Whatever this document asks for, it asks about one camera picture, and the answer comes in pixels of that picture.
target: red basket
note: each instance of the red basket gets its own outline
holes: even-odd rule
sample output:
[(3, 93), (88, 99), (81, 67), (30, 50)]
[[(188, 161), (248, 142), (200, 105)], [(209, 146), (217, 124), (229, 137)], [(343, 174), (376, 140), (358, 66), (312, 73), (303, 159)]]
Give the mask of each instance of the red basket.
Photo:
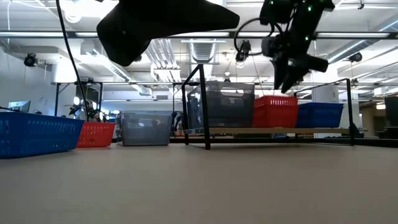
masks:
[(85, 122), (77, 147), (107, 147), (112, 143), (115, 123)]
[(263, 96), (254, 100), (254, 128), (294, 128), (299, 106), (297, 98)]

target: wooden shelf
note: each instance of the wooden shelf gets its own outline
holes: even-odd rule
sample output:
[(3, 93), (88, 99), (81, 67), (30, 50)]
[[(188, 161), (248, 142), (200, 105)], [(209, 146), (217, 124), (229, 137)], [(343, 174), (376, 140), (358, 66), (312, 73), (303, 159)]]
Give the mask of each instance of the wooden shelf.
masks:
[[(188, 134), (203, 133), (203, 128), (186, 130)], [(340, 133), (349, 134), (348, 128), (210, 128), (210, 134), (276, 134), (276, 133)]]

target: plastic basket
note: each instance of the plastic basket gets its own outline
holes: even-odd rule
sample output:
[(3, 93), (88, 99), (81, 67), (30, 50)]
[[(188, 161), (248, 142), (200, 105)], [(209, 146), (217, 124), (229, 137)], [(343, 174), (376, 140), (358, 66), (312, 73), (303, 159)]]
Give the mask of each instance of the plastic basket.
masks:
[(167, 146), (171, 115), (122, 113), (123, 146)]
[(108, 147), (112, 143), (115, 123), (85, 122), (77, 147)]
[(305, 103), (298, 106), (297, 128), (338, 128), (343, 104)]
[[(188, 125), (203, 128), (201, 88), (188, 93)], [(206, 82), (210, 127), (248, 128), (253, 120), (254, 85), (229, 82)]]
[(66, 152), (76, 148), (84, 121), (0, 112), (0, 158)]
[(297, 121), (297, 98), (263, 96), (254, 100), (254, 128), (294, 128)]

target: blue basket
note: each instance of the blue basket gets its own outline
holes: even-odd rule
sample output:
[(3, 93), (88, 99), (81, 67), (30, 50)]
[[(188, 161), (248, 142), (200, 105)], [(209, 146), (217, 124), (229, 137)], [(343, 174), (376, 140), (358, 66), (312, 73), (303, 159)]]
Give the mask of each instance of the blue basket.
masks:
[(342, 112), (341, 103), (299, 105), (296, 128), (338, 128)]
[(28, 113), (0, 113), (0, 159), (76, 148), (84, 121)]

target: ceiling light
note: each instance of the ceiling light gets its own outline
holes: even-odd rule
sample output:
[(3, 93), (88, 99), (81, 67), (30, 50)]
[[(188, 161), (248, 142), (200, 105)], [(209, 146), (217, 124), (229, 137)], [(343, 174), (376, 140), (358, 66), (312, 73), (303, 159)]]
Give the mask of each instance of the ceiling light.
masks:
[(225, 44), (225, 40), (181, 40), (183, 44)]
[(319, 32), (317, 38), (385, 38), (390, 33), (387, 32)]
[(123, 102), (127, 100), (102, 100), (102, 102)]
[(329, 58), (328, 61), (329, 61), (329, 62), (334, 61), (334, 59), (340, 57), (340, 56), (341, 56), (342, 54), (344, 54), (345, 52), (347, 52), (347, 51), (353, 49), (354, 47), (358, 46), (359, 44), (362, 44), (363, 42), (364, 42), (364, 40), (361, 40), (361, 41), (359, 41), (358, 43), (352, 45), (351, 47), (348, 47), (347, 49), (342, 50), (340, 53), (336, 54), (336, 55), (333, 56), (332, 58)]
[(376, 105), (376, 109), (377, 110), (385, 110), (386, 109), (386, 105)]
[(21, 38), (21, 37), (63, 37), (62, 32), (0, 32), (0, 37), (4, 38)]
[(229, 32), (192, 32), (177, 34), (172, 37), (229, 37)]
[[(278, 35), (278, 32), (272, 33), (271, 37), (275, 37)], [(238, 37), (266, 37), (269, 35), (269, 32), (240, 32)]]
[(128, 82), (104, 82), (103, 85), (129, 85)]
[(77, 37), (92, 37), (98, 38), (98, 34), (96, 32), (76, 32)]
[(138, 84), (140, 84), (140, 85), (173, 85), (173, 83), (170, 83), (170, 82), (158, 82), (158, 83), (155, 83), (155, 82), (152, 82), (152, 83), (139, 82)]

